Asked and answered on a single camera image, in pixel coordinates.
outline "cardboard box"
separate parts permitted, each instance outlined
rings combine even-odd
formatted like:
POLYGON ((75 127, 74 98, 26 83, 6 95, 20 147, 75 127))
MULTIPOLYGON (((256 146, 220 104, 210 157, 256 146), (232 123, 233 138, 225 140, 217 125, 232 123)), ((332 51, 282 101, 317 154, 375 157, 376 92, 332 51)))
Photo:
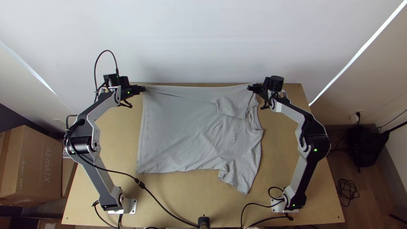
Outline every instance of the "cardboard box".
POLYGON ((8 229, 10 227, 11 217, 0 217, 0 228, 8 229))
POLYGON ((61 197, 61 142, 19 126, 0 133, 0 149, 0 204, 31 207, 61 197))
POLYGON ((37 229, 74 229, 75 225, 61 224, 61 220, 39 220, 37 229))
POLYGON ((62 197, 67 198, 78 164, 70 158, 62 159, 62 197))

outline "metal bracket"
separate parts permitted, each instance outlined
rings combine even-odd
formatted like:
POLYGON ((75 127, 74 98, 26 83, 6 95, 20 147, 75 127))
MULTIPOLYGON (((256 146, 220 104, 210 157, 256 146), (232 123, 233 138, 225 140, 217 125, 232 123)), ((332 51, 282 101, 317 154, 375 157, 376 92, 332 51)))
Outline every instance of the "metal bracket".
MULTIPOLYGON (((286 210, 286 206, 287 206, 287 200, 284 197, 284 195, 281 197, 284 199, 284 201, 282 201, 281 203, 279 203, 278 205, 271 207, 271 210, 275 213, 298 213, 298 209, 294 209, 292 211, 290 210, 286 210)), ((278 202, 279 200, 273 199, 271 198, 270 203, 271 205, 276 204, 276 202, 278 202)))
POLYGON ((124 194, 120 196, 120 204, 123 209, 107 211, 108 214, 134 214, 136 213, 137 199, 127 199, 124 194))

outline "wire bundle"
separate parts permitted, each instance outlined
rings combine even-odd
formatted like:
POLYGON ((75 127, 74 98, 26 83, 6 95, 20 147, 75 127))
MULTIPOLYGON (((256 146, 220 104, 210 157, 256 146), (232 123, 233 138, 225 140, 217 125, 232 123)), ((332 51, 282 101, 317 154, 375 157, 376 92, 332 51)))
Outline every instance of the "wire bundle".
POLYGON ((344 207, 349 206, 351 200, 360 197, 355 182, 353 182, 352 180, 345 180, 343 178, 339 179, 338 185, 336 186, 336 191, 339 198, 343 197, 348 200, 347 204, 343 204, 342 202, 340 203, 344 207))
MULTIPOLYGON (((274 186, 273 186, 273 187, 270 187, 270 188, 268 189, 268 195, 269 195, 272 199, 277 200, 277 201, 279 201, 279 202, 277 202, 276 204, 270 205, 270 206, 266 206, 266 205, 262 205, 262 204, 258 204, 258 203, 248 203, 248 204, 246 204, 246 205, 243 207, 243 209, 242 209, 242 214, 240 215, 240 228, 241 228, 241 229, 243 229, 243 213, 244 213, 246 207, 248 207, 248 206, 250 206, 250 205, 256 205, 256 206, 260 206, 260 207, 271 208, 271 207, 277 206, 279 203, 284 202, 284 198, 275 198, 275 197, 273 197, 273 196, 270 194, 270 190, 272 190, 273 188, 279 189, 280 191, 283 191, 283 190, 282 190, 281 188, 279 188, 279 187, 274 187, 274 186)), ((250 224, 249 227, 255 226, 255 225, 257 225, 257 224, 259 224, 259 223, 262 223, 262 222, 264 222, 264 221, 273 220, 273 219, 279 219, 279 218, 288 218, 288 220, 290 220, 290 221, 293 221, 293 220, 294 220, 293 217, 289 216, 289 215, 286 213, 285 216, 275 216, 275 217, 269 217, 269 218, 262 219, 262 220, 260 220, 260 221, 257 221, 257 222, 255 222, 255 223, 250 224)))

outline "t-shirt hem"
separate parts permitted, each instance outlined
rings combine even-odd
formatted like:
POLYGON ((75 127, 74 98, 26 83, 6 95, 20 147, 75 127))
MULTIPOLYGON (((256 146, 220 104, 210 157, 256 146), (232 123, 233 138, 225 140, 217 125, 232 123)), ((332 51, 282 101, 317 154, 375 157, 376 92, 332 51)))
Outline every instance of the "t-shirt hem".
POLYGON ((217 178, 218 178, 219 180, 221 180, 221 181, 227 183, 227 184, 230 184, 230 185, 233 186, 237 191, 239 191, 239 192, 241 192, 241 193, 243 193, 243 194, 245 194, 245 195, 248 194, 248 192, 243 192, 243 191, 239 190, 239 189, 237 188, 237 185, 236 185, 235 183, 233 183, 232 181, 224 180, 221 176, 217 176, 217 178))

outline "t-shirt sleeve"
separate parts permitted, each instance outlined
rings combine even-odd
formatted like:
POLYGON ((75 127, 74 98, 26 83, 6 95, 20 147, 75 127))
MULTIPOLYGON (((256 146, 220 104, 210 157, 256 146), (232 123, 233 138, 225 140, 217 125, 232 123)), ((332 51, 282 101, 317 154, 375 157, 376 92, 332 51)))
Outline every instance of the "t-shirt sleeve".
POLYGON ((227 161, 219 170, 218 179, 247 195, 256 177, 260 163, 260 150, 252 150, 238 159, 227 161))

